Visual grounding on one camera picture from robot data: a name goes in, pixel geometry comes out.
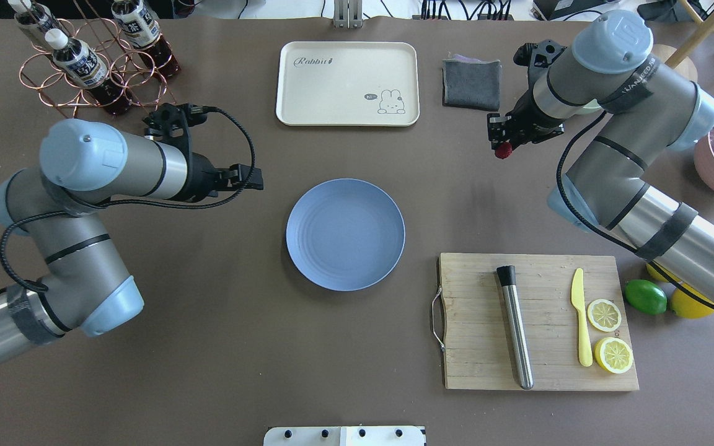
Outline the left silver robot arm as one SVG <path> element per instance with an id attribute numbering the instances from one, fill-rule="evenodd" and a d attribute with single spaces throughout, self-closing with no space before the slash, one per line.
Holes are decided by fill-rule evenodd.
<path id="1" fill-rule="evenodd" d="M 117 205 L 206 209 L 221 191 L 234 199 L 264 187 L 249 164 L 218 168 L 191 147 L 189 129 L 209 105 L 165 103 L 144 119 L 144 136 L 80 119 L 53 125 L 37 167 L 0 185 L 0 364 L 78 328 L 87 336 L 133 319 L 144 300 L 100 212 Z"/>

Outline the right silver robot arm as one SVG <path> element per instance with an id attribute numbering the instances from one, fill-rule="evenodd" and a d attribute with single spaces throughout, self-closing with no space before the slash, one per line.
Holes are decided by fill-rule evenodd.
<path id="1" fill-rule="evenodd" d="M 665 149 L 691 149 L 714 127 L 714 98 L 652 54 L 653 35 L 635 12 L 606 12 L 505 116 L 488 116 L 488 138 L 505 157 L 552 138 L 581 107 L 596 100 L 611 118 L 561 176 L 552 208 L 566 219 L 624 237 L 644 260 L 663 266 L 714 301 L 714 225 L 643 180 Z"/>

